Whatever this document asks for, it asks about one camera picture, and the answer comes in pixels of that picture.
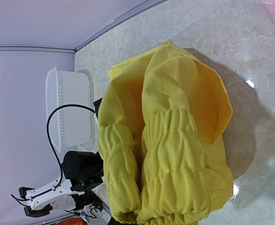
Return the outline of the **yellow garment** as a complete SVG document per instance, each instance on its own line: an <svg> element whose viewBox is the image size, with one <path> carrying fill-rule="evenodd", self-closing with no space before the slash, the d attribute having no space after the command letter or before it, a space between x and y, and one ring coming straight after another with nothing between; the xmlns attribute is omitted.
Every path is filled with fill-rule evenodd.
<svg viewBox="0 0 275 225"><path fill-rule="evenodd" d="M233 194L222 135L232 117L217 74L166 41L111 67L98 147L113 219L196 225Z"/></svg>

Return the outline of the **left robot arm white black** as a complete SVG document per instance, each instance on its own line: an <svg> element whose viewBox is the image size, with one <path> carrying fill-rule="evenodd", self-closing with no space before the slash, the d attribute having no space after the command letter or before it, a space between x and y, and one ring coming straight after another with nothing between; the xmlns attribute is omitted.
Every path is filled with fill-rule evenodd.
<svg viewBox="0 0 275 225"><path fill-rule="evenodd" d="M94 153L95 137L84 143L75 142L68 144L68 150L61 161L54 146L54 137L50 133L51 122L57 121L60 125L64 121L73 124L70 119L65 119L64 115L69 110L82 110L88 112L91 130L97 125L98 110L102 100L93 103L90 108L79 104L61 105L51 112L47 118L46 133L51 149L59 164L59 177L40 188L20 187L20 198L16 201L24 207L26 216L32 218L44 217L53 210L64 210L68 213L78 215L86 205L96 205L102 210L102 203L92 189L103 183L103 161L98 152Z"/></svg>

